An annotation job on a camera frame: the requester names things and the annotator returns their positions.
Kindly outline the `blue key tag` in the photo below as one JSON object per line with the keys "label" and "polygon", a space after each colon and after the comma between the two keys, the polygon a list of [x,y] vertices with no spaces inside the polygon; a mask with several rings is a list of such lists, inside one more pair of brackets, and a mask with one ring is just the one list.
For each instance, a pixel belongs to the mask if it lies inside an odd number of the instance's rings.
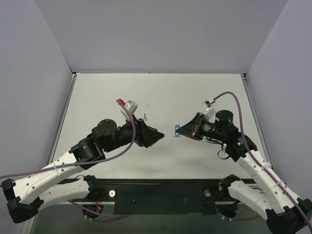
{"label": "blue key tag", "polygon": [[180,137],[180,133],[178,132],[179,128],[180,128],[180,125],[177,124],[175,126],[175,137]]}

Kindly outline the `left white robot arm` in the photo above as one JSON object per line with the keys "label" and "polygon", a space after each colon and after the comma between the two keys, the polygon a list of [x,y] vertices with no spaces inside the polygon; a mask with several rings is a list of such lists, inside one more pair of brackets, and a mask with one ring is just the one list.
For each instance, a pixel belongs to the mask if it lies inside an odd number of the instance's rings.
{"label": "left white robot arm", "polygon": [[134,143],[148,148],[164,137],[163,133],[146,125],[141,118],[126,121],[121,127],[111,119],[102,120],[86,138],[53,163],[24,178],[8,178],[1,183],[13,222],[25,222],[44,208],[60,202],[99,199],[102,191],[93,175],[67,184],[61,182],[100,161],[107,161],[105,153]]}

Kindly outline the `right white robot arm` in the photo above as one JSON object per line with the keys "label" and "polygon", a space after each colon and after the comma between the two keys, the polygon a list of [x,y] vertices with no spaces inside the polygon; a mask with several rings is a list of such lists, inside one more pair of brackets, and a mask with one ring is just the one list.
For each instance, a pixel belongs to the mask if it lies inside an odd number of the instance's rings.
{"label": "right white robot arm", "polygon": [[224,153],[244,169],[259,190],[245,184],[235,175],[219,182],[218,195],[222,199],[236,199],[262,217],[273,234],[295,234],[308,225],[312,217],[312,202],[300,198],[273,171],[257,146],[242,135],[233,123],[233,113],[218,111],[211,123],[207,115],[196,116],[176,132],[197,141],[211,139],[221,143]]}

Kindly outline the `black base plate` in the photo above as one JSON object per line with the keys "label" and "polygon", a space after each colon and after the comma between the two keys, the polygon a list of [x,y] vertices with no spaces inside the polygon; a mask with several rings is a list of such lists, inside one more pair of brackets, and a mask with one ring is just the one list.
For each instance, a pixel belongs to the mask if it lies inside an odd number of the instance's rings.
{"label": "black base plate", "polygon": [[100,179],[83,202],[113,202],[116,215],[214,215],[238,213],[238,200],[224,198],[218,179]]}

